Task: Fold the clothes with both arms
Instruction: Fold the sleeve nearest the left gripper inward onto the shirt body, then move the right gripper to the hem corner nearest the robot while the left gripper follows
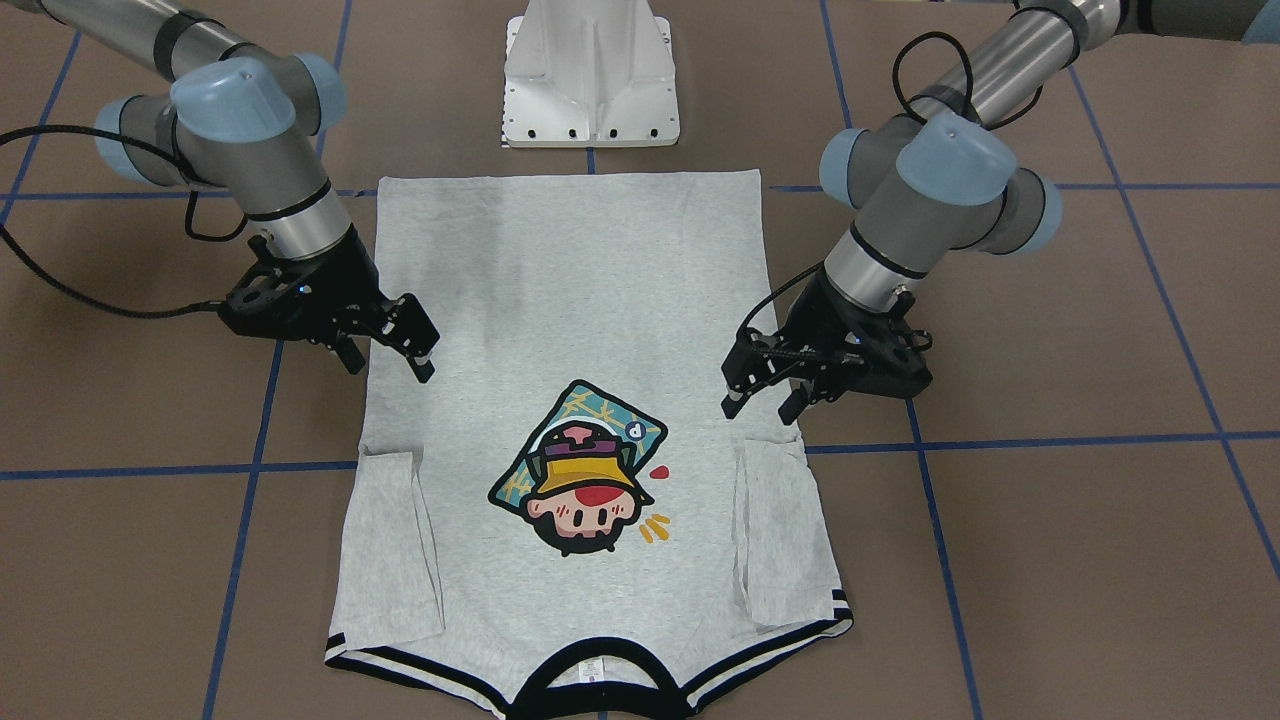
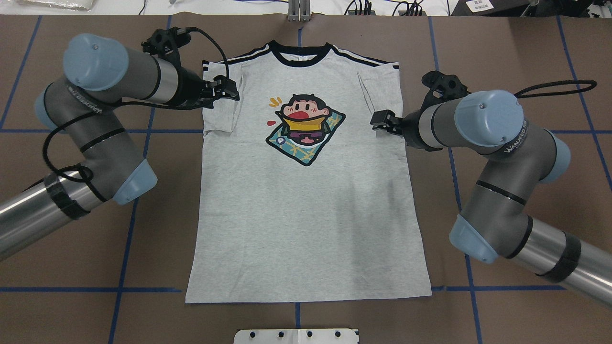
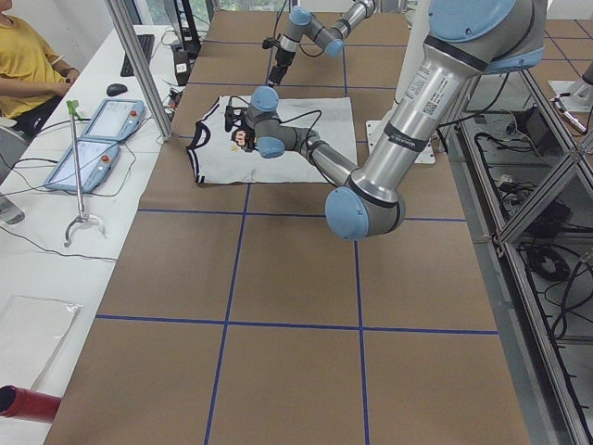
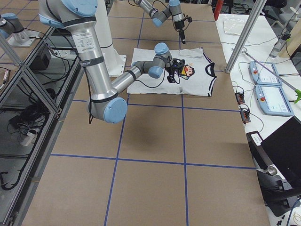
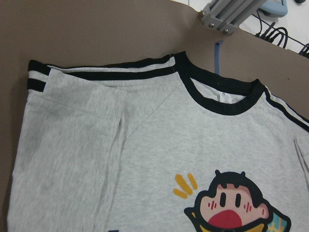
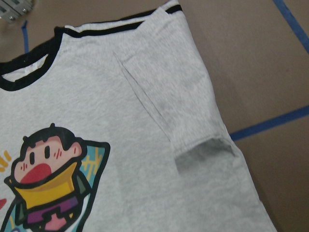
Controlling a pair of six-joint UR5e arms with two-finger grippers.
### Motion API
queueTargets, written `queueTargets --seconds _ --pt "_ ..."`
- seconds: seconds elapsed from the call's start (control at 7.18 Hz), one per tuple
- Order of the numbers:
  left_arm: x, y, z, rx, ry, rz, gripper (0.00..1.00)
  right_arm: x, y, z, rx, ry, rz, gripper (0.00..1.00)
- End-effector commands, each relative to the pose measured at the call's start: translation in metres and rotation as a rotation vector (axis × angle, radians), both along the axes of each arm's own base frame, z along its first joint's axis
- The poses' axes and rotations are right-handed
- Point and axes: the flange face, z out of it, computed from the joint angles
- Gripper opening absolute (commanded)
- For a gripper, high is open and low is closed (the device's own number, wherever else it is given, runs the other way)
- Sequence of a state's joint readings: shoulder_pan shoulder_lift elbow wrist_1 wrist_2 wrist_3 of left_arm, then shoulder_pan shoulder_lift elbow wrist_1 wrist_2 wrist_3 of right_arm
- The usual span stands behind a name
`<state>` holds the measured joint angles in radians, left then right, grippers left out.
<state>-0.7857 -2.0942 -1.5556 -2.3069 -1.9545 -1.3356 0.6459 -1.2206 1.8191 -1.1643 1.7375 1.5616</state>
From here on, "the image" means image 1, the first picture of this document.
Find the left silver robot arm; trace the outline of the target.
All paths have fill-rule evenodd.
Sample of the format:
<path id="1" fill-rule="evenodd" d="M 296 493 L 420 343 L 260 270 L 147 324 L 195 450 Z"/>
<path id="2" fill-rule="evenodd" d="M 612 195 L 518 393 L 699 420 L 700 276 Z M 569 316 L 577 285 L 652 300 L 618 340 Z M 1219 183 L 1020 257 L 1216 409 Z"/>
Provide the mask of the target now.
<path id="1" fill-rule="evenodd" d="M 722 364 L 721 409 L 735 418 L 772 386 L 794 383 L 780 419 L 847 393 L 909 400 L 932 382 L 931 334 L 908 324 L 918 286 L 951 251 L 1029 252 L 1056 233 L 1060 192 L 1023 168 L 996 129 L 1024 117 L 1044 83 L 1116 35 L 1277 42 L 1275 1 L 1019 1 L 974 50 L 878 129 L 837 133 L 820 187 L 855 217 L 827 258 L 797 275 L 782 327 L 742 323 Z"/>

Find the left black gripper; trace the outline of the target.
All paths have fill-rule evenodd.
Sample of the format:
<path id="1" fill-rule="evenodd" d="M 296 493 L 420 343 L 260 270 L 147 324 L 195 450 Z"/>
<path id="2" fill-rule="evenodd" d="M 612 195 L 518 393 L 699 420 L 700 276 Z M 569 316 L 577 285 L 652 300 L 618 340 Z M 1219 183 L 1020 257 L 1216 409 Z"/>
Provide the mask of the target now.
<path id="1" fill-rule="evenodd" d="M 906 320 L 915 301 L 910 290 L 896 290 L 891 293 L 887 313 L 868 311 L 840 293 L 819 265 L 794 301 L 781 331 L 765 333 L 750 325 L 736 331 L 733 345 L 721 364 L 727 387 L 721 401 L 724 418 L 733 420 L 754 395 L 787 379 L 795 389 L 778 409 L 780 420 L 787 427 L 812 406 L 832 404 L 845 393 L 858 393 L 852 389 L 861 370 L 858 338 L 852 334 L 855 313 Z M 774 357 L 774 351 L 804 354 L 806 359 Z"/>

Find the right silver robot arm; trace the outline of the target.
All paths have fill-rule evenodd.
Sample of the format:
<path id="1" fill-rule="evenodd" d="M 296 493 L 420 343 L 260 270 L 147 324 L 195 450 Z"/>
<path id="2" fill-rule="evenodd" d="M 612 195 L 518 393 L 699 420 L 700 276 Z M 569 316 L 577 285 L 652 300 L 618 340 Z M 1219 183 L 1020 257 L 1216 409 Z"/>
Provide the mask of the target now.
<path id="1" fill-rule="evenodd" d="M 234 333 L 305 341 L 349 373 L 365 365 L 356 338 L 431 377 L 439 334 L 411 293 L 387 297 L 378 269 L 310 140 L 340 120 L 346 87 L 324 58 L 276 55 L 221 22 L 173 1 L 20 1 L 154 70 L 164 95 L 105 106 L 87 129 L 118 174 L 192 195 L 225 190 L 250 232 L 253 265 L 215 313 Z"/>

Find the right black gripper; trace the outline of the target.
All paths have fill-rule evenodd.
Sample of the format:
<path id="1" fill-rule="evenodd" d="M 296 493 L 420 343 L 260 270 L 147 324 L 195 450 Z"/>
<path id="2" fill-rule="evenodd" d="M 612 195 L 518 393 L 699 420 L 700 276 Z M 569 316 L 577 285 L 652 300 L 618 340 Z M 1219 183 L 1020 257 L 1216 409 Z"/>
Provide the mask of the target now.
<path id="1" fill-rule="evenodd" d="M 419 299 L 404 293 L 389 300 L 378 284 L 378 270 L 355 225 L 329 249 L 311 258 L 278 258 L 264 234 L 250 240 L 255 263 L 307 263 L 314 266 L 311 282 L 320 293 L 326 323 L 316 340 L 333 346 L 342 366 L 357 375 L 367 361 L 349 336 L 366 336 L 398 352 L 410 365 L 415 379 L 425 384 L 435 373 L 431 354 L 440 333 Z"/>

